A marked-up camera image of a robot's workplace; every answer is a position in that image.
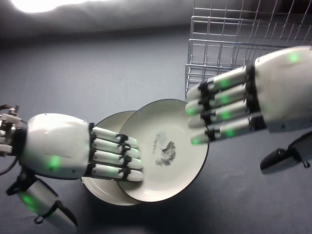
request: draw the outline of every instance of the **wire rack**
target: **wire rack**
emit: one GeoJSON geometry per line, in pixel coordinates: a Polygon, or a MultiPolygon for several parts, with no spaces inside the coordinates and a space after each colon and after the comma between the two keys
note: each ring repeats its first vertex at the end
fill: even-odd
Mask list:
{"type": "Polygon", "coordinates": [[[264,54],[311,45],[310,0],[195,0],[185,94],[264,54]]]}

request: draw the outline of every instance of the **table surface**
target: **table surface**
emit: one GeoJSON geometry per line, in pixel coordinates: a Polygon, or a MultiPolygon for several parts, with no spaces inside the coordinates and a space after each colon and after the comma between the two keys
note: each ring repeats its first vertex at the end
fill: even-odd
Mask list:
{"type": "MultiPolygon", "coordinates": [[[[188,37],[188,27],[169,28],[0,50],[0,100],[20,104],[25,120],[52,112],[100,122],[158,99],[184,99],[188,37]]],[[[263,175],[259,168],[265,155],[303,133],[262,131],[213,143],[194,183],[158,203],[113,206],[80,180],[44,180],[76,215],[81,234],[312,233],[312,170],[298,165],[263,175]]],[[[1,159],[1,168],[11,160],[1,159]]],[[[18,173],[16,167],[0,177],[0,233],[62,233],[47,223],[36,226],[35,215],[16,196],[6,196],[18,173]]]]}

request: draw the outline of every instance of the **metal dish rack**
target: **metal dish rack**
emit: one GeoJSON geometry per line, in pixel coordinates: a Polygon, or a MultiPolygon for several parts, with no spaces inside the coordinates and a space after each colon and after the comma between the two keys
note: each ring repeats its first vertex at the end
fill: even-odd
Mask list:
{"type": "Polygon", "coordinates": [[[295,11],[296,0],[284,11],[281,4],[285,1],[253,1],[256,5],[251,5],[251,1],[207,0],[201,5],[203,1],[195,0],[185,94],[196,84],[252,64],[264,54],[312,44],[310,0],[306,1],[302,14],[295,11]]]}

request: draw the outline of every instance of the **white plate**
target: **white plate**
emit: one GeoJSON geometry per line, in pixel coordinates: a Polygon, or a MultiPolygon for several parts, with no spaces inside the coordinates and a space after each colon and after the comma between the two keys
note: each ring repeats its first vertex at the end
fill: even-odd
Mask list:
{"type": "Polygon", "coordinates": [[[129,196],[140,201],[161,201],[184,190],[205,163],[208,145],[191,144],[198,130],[188,128],[186,102],[165,99],[134,113],[120,133],[138,140],[144,179],[118,182],[129,196]]]}
{"type": "MultiPolygon", "coordinates": [[[[125,111],[109,116],[98,123],[97,127],[118,133],[123,124],[134,113],[135,111],[125,111]]],[[[114,180],[94,179],[89,177],[82,177],[81,179],[87,189],[103,201],[121,206],[131,206],[140,203],[126,195],[114,180]]]]}

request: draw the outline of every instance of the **wire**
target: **wire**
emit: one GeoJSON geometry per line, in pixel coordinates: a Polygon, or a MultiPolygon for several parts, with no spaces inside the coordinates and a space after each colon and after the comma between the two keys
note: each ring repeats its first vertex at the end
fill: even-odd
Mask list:
{"type": "Polygon", "coordinates": [[[11,163],[10,166],[8,166],[6,169],[4,169],[3,171],[0,172],[0,176],[4,175],[5,173],[9,172],[14,166],[15,164],[18,162],[18,158],[15,157],[14,161],[11,163]]]}

